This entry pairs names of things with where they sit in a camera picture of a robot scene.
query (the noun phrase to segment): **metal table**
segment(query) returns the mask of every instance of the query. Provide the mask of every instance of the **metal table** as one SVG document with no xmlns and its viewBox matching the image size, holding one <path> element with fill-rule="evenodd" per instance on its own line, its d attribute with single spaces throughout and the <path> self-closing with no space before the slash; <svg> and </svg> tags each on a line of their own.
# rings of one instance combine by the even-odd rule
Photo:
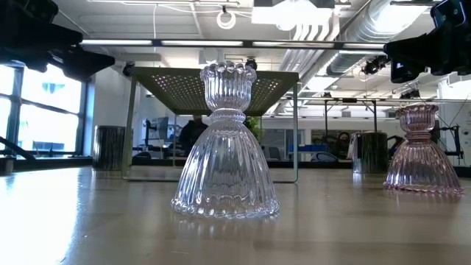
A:
<svg viewBox="0 0 471 265">
<path fill-rule="evenodd" d="M 174 124 L 178 115 L 210 115 L 205 101 L 205 86 L 199 77 L 200 69 L 194 68 L 150 68 L 136 67 L 132 70 L 130 102 L 127 112 L 126 134 L 124 136 L 123 167 L 121 177 L 125 180 L 145 180 L 157 182 L 178 182 L 178 180 L 150 180 L 127 175 L 130 147 L 132 146 L 131 129 L 134 111 L 135 92 L 138 82 L 160 100 L 174 114 Z M 252 85 L 252 101 L 244 111 L 247 116 L 262 116 L 287 91 L 293 90 L 294 131 L 297 132 L 297 89 L 299 74 L 282 71 L 257 71 L 257 80 Z M 294 152 L 297 152 L 297 137 L 294 137 Z M 294 156 L 293 180 L 276 183 L 295 183 L 298 180 L 297 155 Z"/>
</svg>

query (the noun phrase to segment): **spotlight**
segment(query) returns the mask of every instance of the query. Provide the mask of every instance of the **spotlight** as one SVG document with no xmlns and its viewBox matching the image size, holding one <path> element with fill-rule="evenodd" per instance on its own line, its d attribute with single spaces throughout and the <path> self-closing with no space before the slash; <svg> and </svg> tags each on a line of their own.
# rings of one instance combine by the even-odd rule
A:
<svg viewBox="0 0 471 265">
<path fill-rule="evenodd" d="M 123 75 L 126 77 L 131 76 L 131 71 L 134 68 L 135 63 L 134 62 L 127 62 L 125 67 L 123 68 Z"/>
<path fill-rule="evenodd" d="M 376 74 L 379 70 L 385 68 L 389 61 L 390 59 L 385 55 L 376 56 L 373 60 L 367 60 L 361 71 L 365 74 Z"/>
<path fill-rule="evenodd" d="M 408 93 L 402 93 L 399 99 L 419 99 L 419 98 L 420 98 L 420 92 L 418 89 L 416 89 Z"/>
</svg>

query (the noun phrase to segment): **perforated metal tabletop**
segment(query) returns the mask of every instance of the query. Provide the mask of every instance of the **perforated metal tabletop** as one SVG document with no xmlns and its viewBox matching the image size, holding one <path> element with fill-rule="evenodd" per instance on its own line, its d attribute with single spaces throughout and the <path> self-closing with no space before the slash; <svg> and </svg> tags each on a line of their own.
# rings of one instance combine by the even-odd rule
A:
<svg viewBox="0 0 471 265">
<path fill-rule="evenodd" d="M 209 115 L 200 69 L 136 67 L 137 82 L 177 115 Z M 262 116 L 299 80 L 298 73 L 257 71 L 247 116 Z"/>
</svg>

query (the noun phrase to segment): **person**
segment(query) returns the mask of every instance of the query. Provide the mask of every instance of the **person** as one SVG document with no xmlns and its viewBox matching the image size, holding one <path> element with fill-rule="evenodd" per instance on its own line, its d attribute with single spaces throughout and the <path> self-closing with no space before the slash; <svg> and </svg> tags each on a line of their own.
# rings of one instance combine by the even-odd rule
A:
<svg viewBox="0 0 471 265">
<path fill-rule="evenodd" d="M 196 140 L 198 140 L 199 136 L 206 128 L 208 128 L 208 126 L 203 123 L 201 116 L 197 115 L 193 115 L 193 121 L 188 121 L 184 126 L 178 141 L 182 144 L 187 156 L 190 155 L 191 148 L 193 148 Z"/>
</svg>

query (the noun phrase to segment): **clear glass candle holder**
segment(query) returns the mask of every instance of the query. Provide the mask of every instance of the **clear glass candle holder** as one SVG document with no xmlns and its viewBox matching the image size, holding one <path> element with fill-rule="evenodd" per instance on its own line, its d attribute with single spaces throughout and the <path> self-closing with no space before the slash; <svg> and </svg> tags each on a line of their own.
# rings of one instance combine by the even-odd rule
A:
<svg viewBox="0 0 471 265">
<path fill-rule="evenodd" d="M 205 67 L 200 76 L 213 123 L 193 146 L 171 206 L 179 213 L 219 218 L 277 213 L 279 203 L 265 157 L 242 123 L 255 70 L 220 63 Z"/>
</svg>

